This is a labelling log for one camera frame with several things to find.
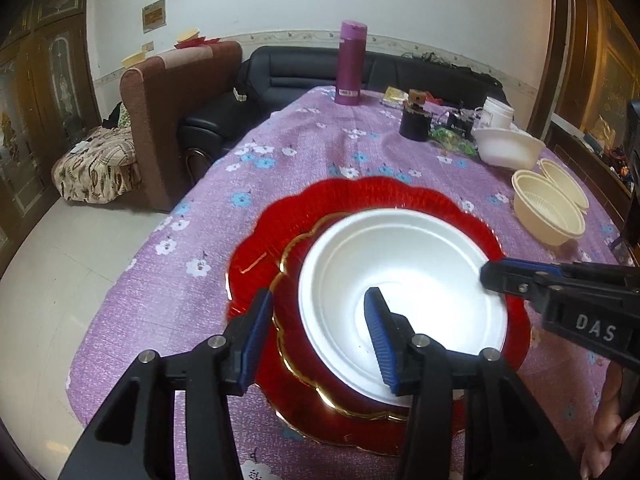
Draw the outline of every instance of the patterned blanket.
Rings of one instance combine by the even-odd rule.
[[[108,292],[71,365],[68,398],[83,424],[141,350],[187,351],[224,329],[225,272],[235,247],[269,204],[319,180],[381,174],[439,190],[487,222],[505,253],[515,258],[616,262],[607,248],[616,229],[587,189],[586,234],[550,251],[514,216],[511,172],[401,137],[401,113],[383,107],[379,94],[364,92],[359,107],[346,107],[335,105],[333,93],[314,89],[250,132],[151,234]],[[548,150],[543,156],[558,162]],[[543,332],[539,316],[528,313],[533,329],[520,375],[578,458],[607,363]],[[318,444],[286,428],[254,386],[229,405],[241,463],[260,470],[256,478],[388,479],[394,474],[393,458]],[[177,410],[177,478],[184,480],[183,397]],[[453,445],[458,470],[462,452],[459,436]]]
[[[51,178],[65,200],[106,204],[140,187],[131,128],[97,128],[78,152],[54,164]]]

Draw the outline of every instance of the purple water bottle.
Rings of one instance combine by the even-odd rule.
[[[366,51],[367,25],[358,22],[342,22],[338,75],[335,81],[335,102],[339,105],[360,104],[360,86]]]

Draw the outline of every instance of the yellow bowl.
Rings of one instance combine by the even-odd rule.
[[[540,159],[540,169],[545,176],[558,186],[562,192],[575,202],[583,213],[589,209],[589,199],[580,185],[565,169],[548,158]]]
[[[513,174],[511,183],[516,192],[513,210],[537,240],[557,247],[584,234],[584,216],[553,182],[533,171],[520,170]]]
[[[185,41],[195,40],[199,34],[200,34],[200,31],[197,28],[192,28],[190,30],[187,30],[187,32],[178,36],[177,42],[184,43]]]
[[[131,56],[127,56],[122,60],[122,65],[124,68],[129,68],[130,66],[134,66],[136,63],[143,62],[146,57],[146,52],[141,50],[140,52],[136,52],[135,54],[131,54]]]

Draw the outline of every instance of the wall sign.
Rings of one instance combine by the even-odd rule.
[[[148,5],[142,9],[142,31],[149,32],[166,25],[164,0]]]

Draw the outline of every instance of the brown sofa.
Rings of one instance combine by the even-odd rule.
[[[188,112],[232,89],[242,49],[235,41],[170,50],[129,68],[120,95],[131,116],[142,199],[169,211],[191,187],[176,139]]]

